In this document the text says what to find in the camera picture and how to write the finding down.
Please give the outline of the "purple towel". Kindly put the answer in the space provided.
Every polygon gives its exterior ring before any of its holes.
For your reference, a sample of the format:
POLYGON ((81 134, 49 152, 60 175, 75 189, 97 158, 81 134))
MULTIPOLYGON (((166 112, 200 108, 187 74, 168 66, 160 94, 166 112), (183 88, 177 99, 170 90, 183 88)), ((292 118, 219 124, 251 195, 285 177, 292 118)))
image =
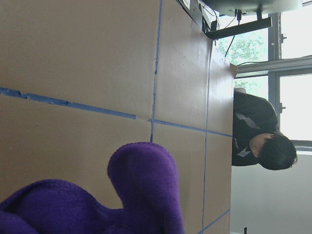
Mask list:
POLYGON ((110 158, 108 177, 121 209, 100 204, 80 186, 46 179, 0 204, 3 234, 181 234, 178 171, 171 154, 150 142, 123 145, 110 158))

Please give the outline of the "person in black jacket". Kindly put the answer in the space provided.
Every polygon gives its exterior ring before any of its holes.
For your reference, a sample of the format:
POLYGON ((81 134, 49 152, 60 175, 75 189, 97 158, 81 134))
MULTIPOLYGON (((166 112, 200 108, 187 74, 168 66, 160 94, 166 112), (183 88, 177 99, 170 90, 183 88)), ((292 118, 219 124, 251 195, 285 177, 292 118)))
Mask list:
POLYGON ((278 171, 296 162, 295 146, 280 132, 272 104, 262 97, 234 91, 232 165, 259 164, 278 171))

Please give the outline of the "black monitor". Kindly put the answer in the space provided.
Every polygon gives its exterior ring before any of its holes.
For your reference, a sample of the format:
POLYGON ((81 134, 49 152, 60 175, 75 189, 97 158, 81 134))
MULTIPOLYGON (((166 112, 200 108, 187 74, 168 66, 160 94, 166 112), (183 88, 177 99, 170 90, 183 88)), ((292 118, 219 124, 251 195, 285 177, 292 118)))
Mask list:
POLYGON ((263 14, 275 14, 296 10, 303 6, 301 0, 205 0, 204 4, 222 15, 236 17, 256 15, 256 20, 223 29, 212 29, 206 35, 211 40, 244 34, 272 26, 272 18, 263 14))

